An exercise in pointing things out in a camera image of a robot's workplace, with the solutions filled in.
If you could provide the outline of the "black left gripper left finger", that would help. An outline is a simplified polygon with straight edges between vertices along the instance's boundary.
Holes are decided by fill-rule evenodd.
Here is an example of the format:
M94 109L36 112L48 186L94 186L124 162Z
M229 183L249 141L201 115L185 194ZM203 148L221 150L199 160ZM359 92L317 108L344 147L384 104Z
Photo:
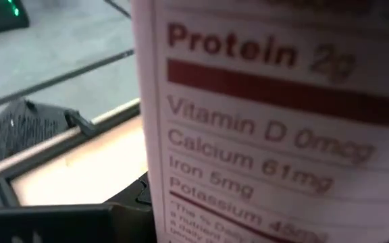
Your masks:
M0 243L156 243L146 174L101 204L8 206L0 182Z

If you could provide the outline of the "pink strawberry yogurt cereal box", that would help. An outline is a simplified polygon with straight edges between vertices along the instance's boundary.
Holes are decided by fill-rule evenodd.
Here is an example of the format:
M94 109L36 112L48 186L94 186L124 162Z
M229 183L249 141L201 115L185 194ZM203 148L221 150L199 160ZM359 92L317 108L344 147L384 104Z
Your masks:
M132 0L157 243L389 243L389 0Z

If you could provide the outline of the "black perforated metal box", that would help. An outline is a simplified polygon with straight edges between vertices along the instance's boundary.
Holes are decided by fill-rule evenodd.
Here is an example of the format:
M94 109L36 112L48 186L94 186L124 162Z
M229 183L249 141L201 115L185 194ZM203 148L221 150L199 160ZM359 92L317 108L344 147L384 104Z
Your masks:
M75 127L88 136L96 131L77 110L13 101L0 113L0 161Z

